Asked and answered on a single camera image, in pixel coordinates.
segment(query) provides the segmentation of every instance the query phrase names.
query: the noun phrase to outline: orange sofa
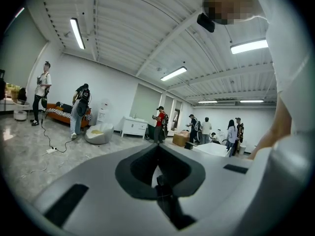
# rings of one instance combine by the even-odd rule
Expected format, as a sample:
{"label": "orange sofa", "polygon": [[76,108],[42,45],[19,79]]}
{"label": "orange sofa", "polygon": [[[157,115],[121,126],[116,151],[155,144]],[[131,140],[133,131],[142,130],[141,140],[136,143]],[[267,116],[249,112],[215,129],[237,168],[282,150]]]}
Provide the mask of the orange sofa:
{"label": "orange sofa", "polygon": [[[56,105],[55,104],[51,104],[51,103],[48,103],[47,104],[47,109],[49,108],[56,108]],[[90,115],[91,114],[91,109],[88,108],[87,112],[86,112],[87,115]],[[60,120],[62,122],[65,122],[65,123],[69,123],[70,124],[70,118],[67,118],[67,117],[64,117],[64,116],[60,116],[60,115],[57,115],[56,113],[47,113],[46,117],[49,116],[53,119],[56,119],[56,120]],[[84,116],[82,118],[82,121],[81,121],[81,128],[84,128],[86,126],[89,125],[89,120],[86,119],[86,117]]]}

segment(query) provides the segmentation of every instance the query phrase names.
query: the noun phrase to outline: white desk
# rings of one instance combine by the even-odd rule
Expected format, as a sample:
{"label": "white desk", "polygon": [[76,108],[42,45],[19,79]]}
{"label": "white desk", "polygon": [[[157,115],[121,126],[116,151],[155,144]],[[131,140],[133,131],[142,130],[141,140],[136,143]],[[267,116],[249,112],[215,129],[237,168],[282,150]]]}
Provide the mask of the white desk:
{"label": "white desk", "polygon": [[199,145],[197,147],[193,147],[192,150],[198,151],[201,153],[207,153],[210,155],[222,156],[222,157],[229,156],[226,146],[216,144],[216,143],[208,143],[208,144]]}
{"label": "white desk", "polygon": [[144,136],[146,134],[148,122],[143,119],[134,119],[131,117],[124,117],[124,125],[123,129],[121,131],[122,137],[124,134],[130,134],[130,135],[137,135],[142,136],[142,139],[144,139]]}

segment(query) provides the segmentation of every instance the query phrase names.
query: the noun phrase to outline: white bean bag chair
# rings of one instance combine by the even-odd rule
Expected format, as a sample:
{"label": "white bean bag chair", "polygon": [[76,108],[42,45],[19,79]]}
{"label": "white bean bag chair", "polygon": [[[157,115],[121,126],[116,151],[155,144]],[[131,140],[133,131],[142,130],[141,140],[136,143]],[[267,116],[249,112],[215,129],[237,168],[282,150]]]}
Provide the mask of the white bean bag chair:
{"label": "white bean bag chair", "polygon": [[85,133],[85,140],[91,144],[106,144],[112,139],[114,125],[110,123],[91,126]]}

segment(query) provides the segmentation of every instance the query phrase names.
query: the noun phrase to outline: person in red shirt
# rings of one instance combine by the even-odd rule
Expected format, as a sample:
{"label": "person in red shirt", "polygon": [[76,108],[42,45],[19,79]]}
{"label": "person in red shirt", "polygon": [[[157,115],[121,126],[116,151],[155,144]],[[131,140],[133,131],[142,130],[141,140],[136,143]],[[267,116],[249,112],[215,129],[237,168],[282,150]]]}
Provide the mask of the person in red shirt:
{"label": "person in red shirt", "polygon": [[162,120],[164,119],[165,116],[165,112],[164,112],[164,108],[162,106],[159,106],[159,108],[157,108],[157,110],[159,111],[159,115],[157,117],[154,118],[154,120],[157,121],[157,125],[156,128],[154,130],[154,143],[159,143],[162,144],[163,143],[163,139],[162,139]]}

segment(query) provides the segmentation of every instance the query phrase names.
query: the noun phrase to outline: ceiling light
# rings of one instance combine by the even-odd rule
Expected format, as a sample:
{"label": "ceiling light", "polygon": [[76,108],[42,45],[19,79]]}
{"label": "ceiling light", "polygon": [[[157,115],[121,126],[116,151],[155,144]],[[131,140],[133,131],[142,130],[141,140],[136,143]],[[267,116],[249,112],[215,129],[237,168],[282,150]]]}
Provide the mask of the ceiling light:
{"label": "ceiling light", "polygon": [[241,103],[262,103],[263,100],[241,100]]}
{"label": "ceiling light", "polygon": [[80,32],[80,28],[79,28],[79,24],[78,24],[78,20],[76,18],[71,18],[70,19],[70,23],[73,29],[73,33],[75,35],[75,38],[77,39],[77,42],[79,44],[79,47],[81,49],[85,49],[84,43],[83,43],[83,39],[81,36],[81,32]]}
{"label": "ceiling light", "polygon": [[17,18],[20,14],[21,14],[21,12],[24,10],[24,7],[22,8],[22,9],[20,9],[20,11],[15,15],[15,18]]}
{"label": "ceiling light", "polygon": [[260,40],[238,44],[238,45],[233,45],[231,46],[231,51],[232,51],[232,54],[237,54],[237,53],[242,53],[242,52],[246,52],[250,50],[266,48],[266,47],[268,47],[268,43],[267,43],[267,40],[264,38]]}
{"label": "ceiling light", "polygon": [[162,81],[167,81],[177,75],[180,75],[182,73],[187,72],[186,67],[182,66],[181,68],[177,69],[176,71],[170,73],[169,75],[166,75],[165,77],[161,78]]}
{"label": "ceiling light", "polygon": [[203,100],[203,101],[198,101],[198,103],[218,103],[216,100]]}

